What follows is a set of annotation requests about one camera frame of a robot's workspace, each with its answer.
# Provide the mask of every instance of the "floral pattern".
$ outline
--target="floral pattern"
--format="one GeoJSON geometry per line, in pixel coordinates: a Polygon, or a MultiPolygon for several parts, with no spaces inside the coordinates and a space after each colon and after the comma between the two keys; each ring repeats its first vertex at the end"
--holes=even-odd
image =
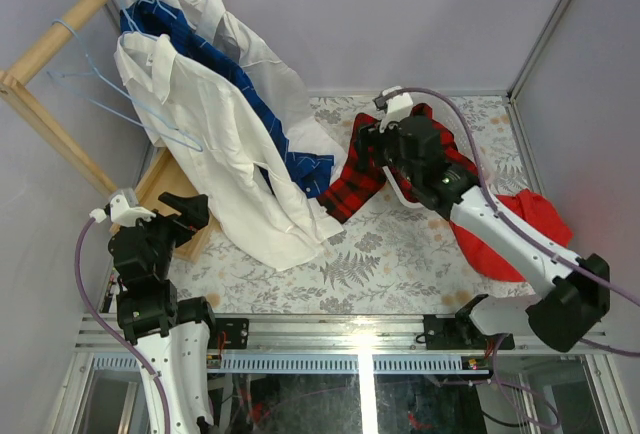
{"type": "MultiPolygon", "coordinates": [[[[497,194],[527,187],[502,98],[454,98],[496,176],[497,194]]],[[[314,98],[316,119],[348,147],[355,116],[376,115],[369,97],[314,98]]],[[[494,281],[466,262],[446,221],[407,209],[386,185],[325,242],[307,264],[270,269],[212,234],[196,264],[174,260],[170,278],[180,298],[206,296],[219,313],[428,314],[452,313],[481,293],[530,294],[525,284],[494,281]]]]}

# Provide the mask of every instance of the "red and black checkered cloth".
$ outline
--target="red and black checkered cloth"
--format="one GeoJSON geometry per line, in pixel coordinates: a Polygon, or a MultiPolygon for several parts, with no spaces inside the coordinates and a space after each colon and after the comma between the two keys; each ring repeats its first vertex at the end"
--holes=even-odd
{"type": "MultiPolygon", "coordinates": [[[[478,170],[473,162],[458,152],[458,147],[453,139],[453,134],[446,127],[433,120],[433,112],[427,104],[418,104],[411,111],[412,116],[427,116],[433,122],[433,126],[440,131],[440,142],[444,153],[451,162],[461,164],[474,174],[478,170]]],[[[381,168],[373,165],[373,157],[369,157],[369,165],[363,171],[357,169],[358,153],[355,141],[360,127],[377,122],[377,119],[360,113],[353,124],[353,133],[349,144],[347,162],[342,170],[340,178],[329,186],[329,189],[318,196],[320,205],[342,224],[347,222],[371,197],[382,189],[387,181],[381,168]]],[[[417,202],[411,194],[411,184],[397,173],[393,172],[405,198],[411,202],[417,202]]]]}

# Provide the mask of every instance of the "wooden base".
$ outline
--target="wooden base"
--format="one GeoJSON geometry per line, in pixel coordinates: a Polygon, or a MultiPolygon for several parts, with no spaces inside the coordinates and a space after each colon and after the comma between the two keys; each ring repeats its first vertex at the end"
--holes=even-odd
{"type": "MultiPolygon", "coordinates": [[[[169,149],[162,148],[151,161],[147,172],[136,187],[136,196],[140,205],[149,210],[157,209],[160,214],[169,215],[176,213],[169,206],[161,203],[158,196],[163,192],[170,192],[176,196],[190,197],[198,195],[193,184],[187,179],[169,149]]],[[[214,230],[220,230],[220,223],[209,212],[209,225],[200,229],[191,241],[176,249],[174,257],[190,262],[196,262],[204,249],[205,244],[214,230]]]]}

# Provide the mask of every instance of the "white wall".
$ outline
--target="white wall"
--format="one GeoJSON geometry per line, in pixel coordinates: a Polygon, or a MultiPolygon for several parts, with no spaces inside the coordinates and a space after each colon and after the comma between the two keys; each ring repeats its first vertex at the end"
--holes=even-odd
{"type": "MultiPolygon", "coordinates": [[[[575,248],[640,295],[638,0],[575,0],[518,102],[547,194],[575,248]]],[[[640,309],[612,295],[612,345],[640,350],[640,309]]],[[[640,364],[619,361],[640,412],[640,364]]]]}
{"type": "Polygon", "coordinates": [[[311,91],[506,91],[557,0],[224,0],[311,91]]]}
{"type": "MultiPolygon", "coordinates": [[[[3,0],[0,66],[8,68],[76,0],[3,0]]],[[[81,35],[96,62],[118,80],[116,32],[100,13],[81,35]]],[[[71,42],[50,63],[86,70],[71,42]]],[[[87,92],[132,112],[98,81],[87,92]]],[[[46,75],[28,86],[119,186],[131,185],[145,134],[55,86],[46,75]]],[[[66,161],[0,102],[0,431],[41,433],[69,365],[84,311],[73,279],[73,252],[88,212],[104,205],[66,161]]],[[[83,257],[93,299],[108,268],[107,226],[90,231],[83,257]]]]}

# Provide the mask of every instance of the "wooden clothes rack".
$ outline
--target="wooden clothes rack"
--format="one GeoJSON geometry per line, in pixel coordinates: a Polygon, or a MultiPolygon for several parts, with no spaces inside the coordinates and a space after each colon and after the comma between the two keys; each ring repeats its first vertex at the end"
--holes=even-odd
{"type": "MultiPolygon", "coordinates": [[[[62,20],[79,31],[108,1],[79,0],[62,20]]],[[[118,187],[25,87],[71,37],[66,27],[53,24],[8,70],[0,71],[0,96],[99,193],[108,198],[118,187]]],[[[158,196],[168,190],[178,196],[197,194],[169,150],[163,148],[136,187],[136,194],[146,208],[168,214],[173,212],[172,209],[158,201],[158,196]]],[[[176,249],[175,255],[195,261],[216,226],[219,224],[211,216],[209,225],[190,242],[176,249]]]]}

